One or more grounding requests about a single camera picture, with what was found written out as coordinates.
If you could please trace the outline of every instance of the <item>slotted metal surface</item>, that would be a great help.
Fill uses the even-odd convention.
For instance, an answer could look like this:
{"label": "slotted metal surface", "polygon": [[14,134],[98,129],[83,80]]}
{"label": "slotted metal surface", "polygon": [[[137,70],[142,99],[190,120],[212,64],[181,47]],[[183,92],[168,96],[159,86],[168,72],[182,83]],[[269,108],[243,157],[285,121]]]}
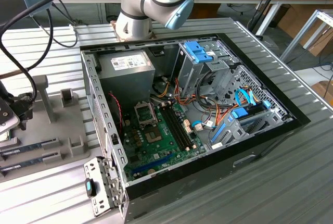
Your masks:
{"label": "slotted metal surface", "polygon": [[[226,33],[268,77],[311,119],[268,156],[133,223],[330,223],[333,219],[332,112],[286,70],[277,58],[231,19],[189,20],[176,31],[153,24],[158,38]],[[109,25],[79,27],[79,44],[115,42]],[[67,27],[57,28],[57,40],[70,44]],[[11,30],[4,44],[24,65],[42,54],[47,36],[39,29]],[[0,73],[15,66],[1,54]],[[92,115],[85,97],[79,47],[53,44],[46,59],[31,71],[46,74],[49,94],[72,88],[80,97],[91,158],[100,155]],[[29,91],[24,76],[3,80],[13,94]],[[0,183],[3,223],[121,223],[117,211],[94,218],[84,186],[82,165],[88,159]]]}

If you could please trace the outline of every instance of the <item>blue pcie slot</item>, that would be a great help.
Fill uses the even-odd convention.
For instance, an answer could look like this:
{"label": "blue pcie slot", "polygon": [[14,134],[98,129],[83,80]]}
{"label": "blue pcie slot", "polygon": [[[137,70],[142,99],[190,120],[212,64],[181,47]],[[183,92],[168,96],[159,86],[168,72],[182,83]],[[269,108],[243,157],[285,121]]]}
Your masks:
{"label": "blue pcie slot", "polygon": [[140,167],[137,167],[135,169],[132,170],[132,174],[135,174],[135,173],[140,173],[140,172],[143,172],[145,170],[148,170],[148,169],[151,169],[155,166],[158,166],[158,165],[161,165],[163,163],[166,163],[168,160],[170,160],[171,157],[173,157],[175,154],[170,154],[170,155],[167,155],[166,157],[163,157],[159,160],[155,160],[151,163],[148,163],[146,165],[143,165],[143,166],[140,166]]}

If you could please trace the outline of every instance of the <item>red wire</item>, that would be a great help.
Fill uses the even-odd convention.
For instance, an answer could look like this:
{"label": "red wire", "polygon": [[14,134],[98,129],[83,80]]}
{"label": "red wire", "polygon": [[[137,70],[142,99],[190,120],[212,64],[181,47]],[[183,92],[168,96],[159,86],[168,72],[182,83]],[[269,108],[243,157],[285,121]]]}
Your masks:
{"label": "red wire", "polygon": [[119,126],[119,131],[120,131],[120,133],[121,133],[121,131],[122,131],[122,119],[123,119],[123,116],[122,116],[122,113],[121,113],[121,107],[120,107],[120,103],[119,103],[119,101],[117,100],[117,98],[114,96],[114,95],[112,95],[111,93],[109,93],[109,95],[116,101],[116,103],[117,103],[117,105],[118,105],[118,110],[119,110],[119,116],[120,116],[120,126]]}

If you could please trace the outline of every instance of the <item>blue tab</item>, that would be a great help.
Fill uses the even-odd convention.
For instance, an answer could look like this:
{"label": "blue tab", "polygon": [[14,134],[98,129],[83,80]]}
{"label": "blue tab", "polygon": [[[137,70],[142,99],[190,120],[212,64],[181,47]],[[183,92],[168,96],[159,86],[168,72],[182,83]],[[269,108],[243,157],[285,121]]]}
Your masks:
{"label": "blue tab", "polygon": [[213,57],[207,55],[203,47],[201,47],[196,41],[186,42],[184,43],[184,46],[186,47],[186,50],[194,57],[197,63],[206,63],[213,60]]}
{"label": "blue tab", "polygon": [[216,132],[216,134],[213,136],[213,139],[211,139],[211,142],[215,142],[216,138],[219,137],[219,135],[221,134],[222,130],[225,128],[225,123],[222,124],[219,128],[219,130]]}
{"label": "blue tab", "polygon": [[92,184],[91,184],[91,182],[89,181],[89,182],[87,182],[87,190],[89,191],[90,189],[92,189]]}
{"label": "blue tab", "polygon": [[231,112],[231,114],[235,119],[248,115],[248,113],[246,112],[246,110],[244,108],[236,108]]}
{"label": "blue tab", "polygon": [[271,103],[267,100],[264,101],[264,105],[266,108],[270,108],[271,107]]}

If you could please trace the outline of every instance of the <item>motherboard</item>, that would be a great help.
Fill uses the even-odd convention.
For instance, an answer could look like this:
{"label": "motherboard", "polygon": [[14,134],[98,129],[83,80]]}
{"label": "motherboard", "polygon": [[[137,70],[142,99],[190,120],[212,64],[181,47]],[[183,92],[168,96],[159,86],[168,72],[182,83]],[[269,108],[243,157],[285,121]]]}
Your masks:
{"label": "motherboard", "polygon": [[[200,139],[177,102],[140,107],[124,115],[123,147],[129,159],[125,173],[129,180],[155,173],[205,153]],[[143,121],[153,124],[142,127]]]}

